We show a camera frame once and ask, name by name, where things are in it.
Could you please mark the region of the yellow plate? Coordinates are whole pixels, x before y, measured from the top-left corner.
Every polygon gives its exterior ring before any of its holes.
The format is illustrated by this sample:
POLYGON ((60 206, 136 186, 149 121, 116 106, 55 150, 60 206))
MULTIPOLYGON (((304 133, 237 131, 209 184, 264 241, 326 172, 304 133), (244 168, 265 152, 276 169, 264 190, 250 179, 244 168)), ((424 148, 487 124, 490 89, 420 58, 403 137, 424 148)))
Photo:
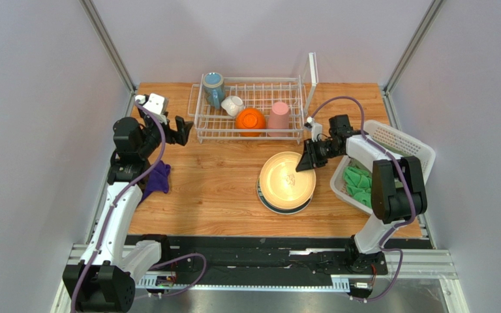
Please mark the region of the yellow plate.
POLYGON ((260 171, 262 197, 276 209, 289 211, 305 205, 316 187, 314 170, 296 171, 301 155, 285 151, 273 155, 260 171))

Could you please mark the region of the pink plastic cup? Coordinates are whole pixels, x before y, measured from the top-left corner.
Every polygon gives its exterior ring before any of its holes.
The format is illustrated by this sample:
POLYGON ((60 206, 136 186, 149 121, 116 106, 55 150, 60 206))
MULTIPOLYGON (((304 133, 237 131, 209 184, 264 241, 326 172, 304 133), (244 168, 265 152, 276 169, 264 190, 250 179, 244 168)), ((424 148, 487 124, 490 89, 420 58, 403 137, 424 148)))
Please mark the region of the pink plastic cup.
POLYGON ((267 135, 269 137, 287 137, 288 132, 279 130, 289 129, 290 109, 285 102, 275 102, 267 118, 267 135))

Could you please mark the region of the white green-rimmed plate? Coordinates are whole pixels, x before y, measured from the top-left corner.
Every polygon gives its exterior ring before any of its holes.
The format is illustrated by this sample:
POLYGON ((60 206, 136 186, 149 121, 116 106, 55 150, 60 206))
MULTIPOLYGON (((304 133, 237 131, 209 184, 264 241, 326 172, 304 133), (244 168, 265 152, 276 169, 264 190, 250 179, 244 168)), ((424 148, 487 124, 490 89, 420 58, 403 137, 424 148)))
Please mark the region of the white green-rimmed plate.
POLYGON ((270 211, 277 213, 277 214, 280 214, 280 215, 294 215, 296 213, 299 213, 299 212, 303 211, 305 208, 307 208, 309 206, 310 202, 312 201, 312 197, 310 197, 305 203, 303 203, 303 204, 301 204, 293 209, 281 209, 281 208, 275 207, 274 205, 272 205, 271 203, 269 203, 266 200, 266 198, 264 197, 264 194, 262 192, 259 179, 256 182, 256 191, 257 191, 258 199, 260 200, 262 205, 264 205, 270 211))

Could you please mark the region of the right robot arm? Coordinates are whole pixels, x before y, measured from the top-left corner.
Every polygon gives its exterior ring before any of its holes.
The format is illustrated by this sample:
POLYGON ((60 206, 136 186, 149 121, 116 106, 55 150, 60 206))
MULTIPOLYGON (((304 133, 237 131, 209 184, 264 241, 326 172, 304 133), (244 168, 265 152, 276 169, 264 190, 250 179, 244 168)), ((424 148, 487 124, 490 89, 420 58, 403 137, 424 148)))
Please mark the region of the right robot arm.
POLYGON ((361 273, 378 263, 382 247, 397 228, 427 209, 424 173, 429 169, 419 159, 421 143, 413 137, 378 121, 365 121, 355 130, 347 115, 329 119, 329 137, 321 139, 322 126, 308 117, 304 127, 312 134, 305 140, 296 171, 321 168, 331 158, 353 160, 372 179, 370 217, 349 240, 344 260, 348 270, 361 273))

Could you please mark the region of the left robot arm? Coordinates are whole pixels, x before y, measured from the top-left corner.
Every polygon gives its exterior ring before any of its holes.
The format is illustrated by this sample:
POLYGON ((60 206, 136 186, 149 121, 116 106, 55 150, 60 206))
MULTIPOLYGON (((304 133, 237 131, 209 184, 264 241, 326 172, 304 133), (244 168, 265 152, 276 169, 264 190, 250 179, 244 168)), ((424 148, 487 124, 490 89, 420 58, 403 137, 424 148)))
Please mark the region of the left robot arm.
POLYGON ((137 281, 167 248, 165 238, 143 240, 127 255, 123 253, 147 177, 156 167, 149 157, 155 149, 163 153, 167 143, 186 145, 194 123, 177 116, 173 130, 168 122, 156 123, 148 115, 143 120, 140 124, 133 117, 124 117, 113 126, 115 149, 100 221, 80 260, 63 271, 71 312, 128 312, 137 281))

